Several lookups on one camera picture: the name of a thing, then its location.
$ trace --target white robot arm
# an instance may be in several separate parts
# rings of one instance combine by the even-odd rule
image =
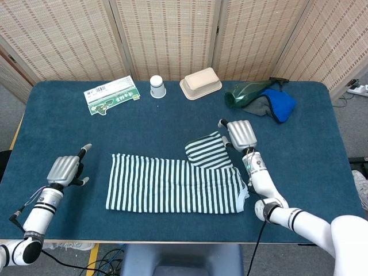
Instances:
[[[25,203],[11,216],[10,221],[22,229],[24,237],[0,244],[0,272],[6,266],[30,265],[40,256],[45,232],[64,196],[63,189],[70,185],[83,186],[89,180],[88,177],[82,180],[78,178],[83,171],[81,160],[91,146],[87,144],[82,147],[77,156],[63,156],[55,160],[47,176],[49,186],[41,189],[41,194],[23,227],[17,217],[30,202]]]
[[[250,189],[266,197],[255,204],[257,218],[289,228],[327,251],[335,258],[334,276],[365,275],[368,221],[356,216],[340,216],[330,225],[301,209],[289,208],[260,153],[255,150],[257,140],[249,121],[220,120],[219,126],[227,128],[232,146],[244,154],[242,160],[250,178]]]

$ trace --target blue table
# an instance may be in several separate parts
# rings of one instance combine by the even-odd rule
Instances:
[[[148,214],[105,209],[111,154],[126,153],[184,159],[184,145],[217,129],[221,118],[250,120],[271,177],[289,205],[331,221],[342,214],[362,216],[359,199],[328,91],[316,82],[284,85],[297,101],[284,124],[224,104],[224,91],[237,82],[195,101],[183,95],[178,82],[165,82],[167,95],[150,96],[148,82],[136,82],[141,94],[91,116],[83,92],[103,82],[47,81],[29,97],[23,123],[0,184],[0,239],[18,239],[22,233],[8,218],[40,186],[58,156],[75,155],[92,143],[83,162],[84,187],[71,186],[47,230],[46,239],[99,242],[255,242],[262,223],[254,214],[257,198],[246,200],[244,212],[228,215]],[[243,170],[241,154],[230,152]],[[20,217],[24,222],[28,208]],[[303,238],[268,225],[262,242],[299,243]]]

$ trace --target plastic container lid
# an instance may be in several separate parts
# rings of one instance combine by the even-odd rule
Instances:
[[[184,95],[187,99],[194,100],[222,88],[220,79],[211,67],[185,76],[180,81]]]

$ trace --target striped shirt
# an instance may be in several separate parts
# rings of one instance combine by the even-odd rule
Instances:
[[[106,209],[149,213],[243,211],[247,188],[218,132],[190,142],[186,160],[113,154]]]

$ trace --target white cup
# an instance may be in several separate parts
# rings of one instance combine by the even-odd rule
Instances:
[[[166,88],[163,85],[162,78],[160,76],[152,76],[149,80],[151,84],[151,96],[160,99],[166,95]]]

